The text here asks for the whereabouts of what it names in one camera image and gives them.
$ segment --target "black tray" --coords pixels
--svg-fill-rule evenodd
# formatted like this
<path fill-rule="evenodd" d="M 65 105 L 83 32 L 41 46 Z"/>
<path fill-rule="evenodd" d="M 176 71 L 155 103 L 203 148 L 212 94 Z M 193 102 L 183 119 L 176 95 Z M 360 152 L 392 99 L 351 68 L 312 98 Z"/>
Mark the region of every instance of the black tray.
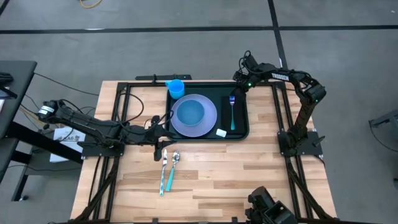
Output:
<path fill-rule="evenodd" d="M 181 135 L 178 133 L 171 122 L 166 123 L 165 128 L 166 130 L 174 133 L 175 135 L 173 137 L 169 137 L 169 139 L 174 140 L 174 141 L 238 141 L 245 139 L 248 134 L 249 134 L 249 118 L 248 118 L 248 109 L 246 106 L 246 100 L 244 101 L 243 105 L 243 115 L 241 118 L 235 118 L 237 119 L 242 119 L 243 124 L 244 124 L 244 130 L 245 132 L 243 134 L 229 134 L 227 132 L 227 135 L 225 138 L 216 135 L 217 129 L 222 129 L 221 128 L 221 99 L 222 97 L 229 96 L 231 92 L 235 89 L 236 84 L 235 82 L 217 82 L 217 83 L 211 83 L 211 82 L 198 82 L 198 83 L 184 83 L 185 84 L 185 95 L 189 94 L 199 94 L 203 95 L 207 98 L 209 98 L 214 105 L 216 106 L 217 109 L 217 121 L 216 124 L 214 125 L 213 129 L 209 131 L 207 134 L 202 135 L 200 137 L 186 137 L 184 135 Z M 167 92 L 167 101 L 166 101 L 166 111 L 170 111 L 171 108 L 173 107 L 174 103 L 177 100 L 173 99 L 170 96 L 170 93 Z"/>

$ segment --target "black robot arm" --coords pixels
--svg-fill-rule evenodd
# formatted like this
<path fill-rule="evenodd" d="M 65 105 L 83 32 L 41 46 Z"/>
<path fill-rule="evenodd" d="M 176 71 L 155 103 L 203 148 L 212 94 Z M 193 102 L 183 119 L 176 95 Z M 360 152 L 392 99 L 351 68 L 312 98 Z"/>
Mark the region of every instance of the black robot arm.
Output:
<path fill-rule="evenodd" d="M 79 142 L 82 147 L 113 148 L 118 145 L 153 145 L 154 159 L 162 157 L 162 148 L 172 142 L 159 142 L 162 136 L 172 136 L 159 124 L 159 116 L 154 116 L 151 127 L 145 129 L 138 125 L 129 125 L 117 121 L 102 121 L 69 108 L 64 100 L 45 101 L 37 113 L 39 120 L 48 124 L 65 124 L 81 131 L 95 140 L 95 142 Z"/>
<path fill-rule="evenodd" d="M 242 66 L 248 71 L 245 74 Z M 297 96 L 300 98 L 301 108 L 294 125 L 285 133 L 281 133 L 284 141 L 280 141 L 281 147 L 293 149 L 301 145 L 307 137 L 307 123 L 315 106 L 326 95 L 325 87 L 312 78 L 308 73 L 276 68 L 269 63 L 258 64 L 254 57 L 247 51 L 239 61 L 239 70 L 234 74 L 233 80 L 237 81 L 235 95 L 245 95 L 250 88 L 256 87 L 260 82 L 270 79 L 290 82 L 294 86 Z"/>

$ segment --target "blue cup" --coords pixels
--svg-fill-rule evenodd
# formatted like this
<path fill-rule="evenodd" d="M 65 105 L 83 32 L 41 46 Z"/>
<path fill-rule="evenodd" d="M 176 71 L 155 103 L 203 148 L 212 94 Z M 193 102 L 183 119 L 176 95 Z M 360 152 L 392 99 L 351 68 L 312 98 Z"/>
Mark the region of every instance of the blue cup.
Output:
<path fill-rule="evenodd" d="M 170 95 L 173 99 L 177 100 L 184 96 L 184 82 L 182 82 L 181 80 L 167 80 L 165 84 L 169 89 Z"/>
<path fill-rule="evenodd" d="M 196 100 L 184 101 L 177 108 L 177 118 L 187 126 L 198 125 L 205 117 L 205 108 Z"/>

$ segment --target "wooden tabletop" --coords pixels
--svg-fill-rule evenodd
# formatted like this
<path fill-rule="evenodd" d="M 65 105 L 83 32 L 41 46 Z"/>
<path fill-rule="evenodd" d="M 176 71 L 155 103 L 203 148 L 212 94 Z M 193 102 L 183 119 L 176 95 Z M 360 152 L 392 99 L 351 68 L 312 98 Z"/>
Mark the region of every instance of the wooden tabletop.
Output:
<path fill-rule="evenodd" d="M 103 82 L 96 118 L 111 119 L 117 84 L 117 81 Z M 134 120 L 134 124 L 143 126 L 145 120 L 153 115 L 165 113 L 166 87 L 134 87 L 131 93 L 145 104 L 143 114 Z M 288 91 L 288 95 L 295 119 L 301 104 L 293 91 Z M 279 98 L 283 107 L 281 92 Z M 279 127 L 271 87 L 252 88 L 247 95 L 247 105 L 250 133 L 245 140 L 176 143 L 167 147 L 170 159 L 165 186 L 173 152 L 180 151 L 181 158 L 175 168 L 172 189 L 163 197 L 159 196 L 162 163 L 154 161 L 154 148 L 126 146 L 120 160 L 111 221 L 151 222 L 152 218 L 159 218 L 160 222 L 230 222 L 231 217 L 238 217 L 243 222 L 246 220 L 244 209 L 251 207 L 247 202 L 248 195 L 260 186 L 264 186 L 275 201 L 280 200 L 292 211 L 285 162 L 279 154 L 276 136 Z M 137 115 L 140 110 L 140 103 L 131 97 L 127 118 Z M 286 114 L 282 112 L 282 115 L 284 125 L 288 127 Z M 308 128 L 313 128 L 312 120 Z M 302 160 L 309 191 L 328 214 L 336 216 L 323 164 L 313 156 L 302 156 Z M 97 157 L 84 161 L 71 218 L 77 217 L 88 203 L 96 161 Z M 101 165 L 94 190 L 97 189 L 100 169 Z M 302 194 L 299 189 L 297 192 L 302 216 L 305 217 Z M 104 217 L 107 198 L 106 192 L 100 218 Z"/>

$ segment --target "gray floor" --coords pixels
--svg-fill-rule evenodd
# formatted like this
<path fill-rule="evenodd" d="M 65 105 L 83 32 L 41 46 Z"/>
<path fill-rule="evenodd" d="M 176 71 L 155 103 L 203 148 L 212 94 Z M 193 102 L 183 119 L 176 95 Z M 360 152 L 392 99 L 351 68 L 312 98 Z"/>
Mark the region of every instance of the gray floor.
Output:
<path fill-rule="evenodd" d="M 276 0 L 275 8 L 280 26 L 398 24 L 396 1 Z M 2 30 L 271 24 L 265 0 L 104 0 L 94 9 L 72 0 L 11 0 L 0 17 Z M 289 68 L 312 74 L 328 91 L 313 118 L 326 135 L 322 146 L 338 216 L 396 223 L 398 190 L 392 178 L 398 177 L 398 154 L 373 139 L 368 120 L 398 108 L 398 30 L 284 31 L 282 40 Z M 103 80 L 153 73 L 231 78 L 247 49 L 258 61 L 279 64 L 272 31 L 0 35 L 0 49 L 0 60 L 35 60 L 36 72 L 91 92 L 99 92 Z M 97 100 L 40 77 L 27 94 L 38 103 L 66 98 L 95 106 Z M 24 104 L 34 107 L 28 99 Z M 35 129 L 21 114 L 15 120 Z M 398 148 L 389 131 L 388 126 L 375 130 Z M 29 146 L 20 144 L 19 150 Z M 68 220 L 77 175 L 29 177 L 24 193 L 30 200 L 10 202 L 20 173 L 19 167 L 9 169 L 0 185 L 0 223 Z"/>

